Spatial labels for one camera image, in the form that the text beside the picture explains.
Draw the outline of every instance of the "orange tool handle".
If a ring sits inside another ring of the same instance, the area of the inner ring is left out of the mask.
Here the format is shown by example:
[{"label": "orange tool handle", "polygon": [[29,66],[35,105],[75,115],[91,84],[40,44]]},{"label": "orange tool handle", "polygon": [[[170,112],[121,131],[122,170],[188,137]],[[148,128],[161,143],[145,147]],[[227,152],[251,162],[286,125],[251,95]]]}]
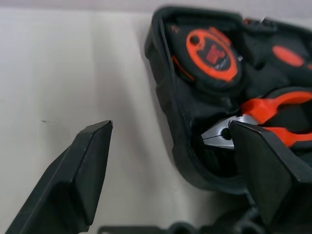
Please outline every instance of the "orange tool handle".
[{"label": "orange tool handle", "polygon": [[283,94],[275,99],[254,98],[241,105],[243,114],[254,117],[259,124],[263,124],[278,112],[283,104],[301,104],[312,99],[312,93],[306,91],[293,91]]},{"label": "orange tool handle", "polygon": [[265,129],[274,132],[281,139],[281,141],[288,147],[292,147],[298,141],[312,141],[312,133],[296,134],[291,133],[286,128],[280,127],[270,127]]}]

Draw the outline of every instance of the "open tool case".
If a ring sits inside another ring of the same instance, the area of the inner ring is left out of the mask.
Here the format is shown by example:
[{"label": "open tool case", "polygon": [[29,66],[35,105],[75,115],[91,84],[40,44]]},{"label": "open tool case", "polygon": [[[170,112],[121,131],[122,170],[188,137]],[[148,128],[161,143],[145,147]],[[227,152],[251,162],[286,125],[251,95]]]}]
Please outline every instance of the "open tool case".
[{"label": "open tool case", "polygon": [[[189,183],[230,194],[246,191],[237,151],[207,146],[201,135],[221,119],[240,115],[250,99],[311,92],[311,41],[310,31],[270,19],[182,7],[155,12],[145,56],[170,126],[176,167]],[[311,110],[310,101],[281,105],[266,126],[310,133]],[[291,152],[308,165],[311,149]]]}]

